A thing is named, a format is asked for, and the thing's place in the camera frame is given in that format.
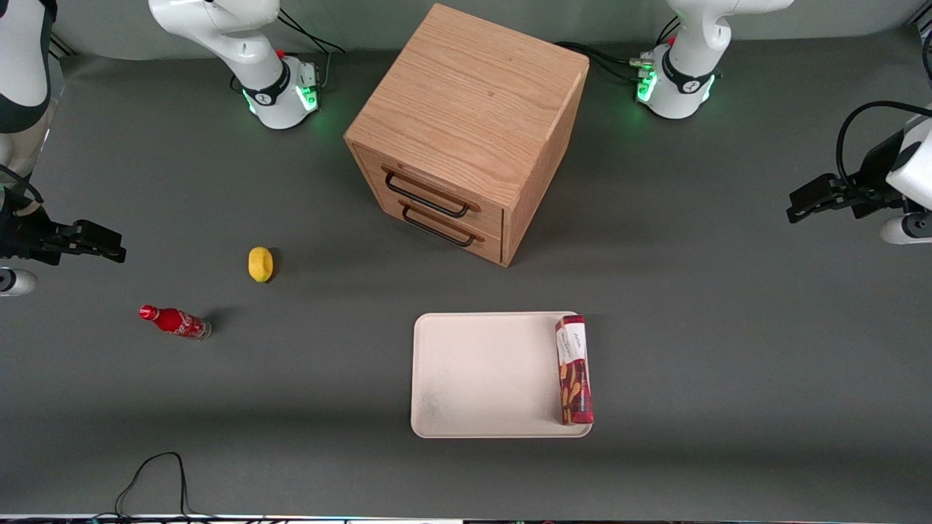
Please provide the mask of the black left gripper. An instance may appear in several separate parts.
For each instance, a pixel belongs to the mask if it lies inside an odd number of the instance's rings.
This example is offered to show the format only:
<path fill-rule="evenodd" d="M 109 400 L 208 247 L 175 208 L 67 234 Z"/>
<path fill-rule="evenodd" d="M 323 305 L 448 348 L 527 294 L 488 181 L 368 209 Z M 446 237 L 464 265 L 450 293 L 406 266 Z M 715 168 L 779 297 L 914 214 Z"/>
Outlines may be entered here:
<path fill-rule="evenodd" d="M 869 149 L 853 176 L 853 182 L 838 182 L 832 173 L 824 173 L 790 192 L 790 205 L 786 209 L 789 222 L 799 223 L 813 213 L 833 210 L 840 203 L 839 189 L 842 189 L 842 206 L 849 207 L 855 219 L 865 218 L 882 209 L 911 211 L 911 205 L 902 193 L 886 182 L 903 140 L 904 130 L 899 130 Z"/>

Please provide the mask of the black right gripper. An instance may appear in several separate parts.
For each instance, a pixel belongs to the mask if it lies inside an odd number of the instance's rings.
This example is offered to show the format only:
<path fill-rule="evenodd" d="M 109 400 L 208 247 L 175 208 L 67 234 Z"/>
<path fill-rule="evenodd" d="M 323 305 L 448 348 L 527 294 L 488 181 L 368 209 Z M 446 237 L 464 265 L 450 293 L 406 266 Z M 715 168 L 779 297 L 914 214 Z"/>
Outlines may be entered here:
<path fill-rule="evenodd" d="M 79 220 L 71 225 L 52 222 L 39 208 L 19 218 L 13 209 L 4 207 L 1 215 L 1 258 L 36 260 L 56 264 L 56 253 L 90 253 L 123 264 L 127 251 L 122 235 L 99 223 Z"/>

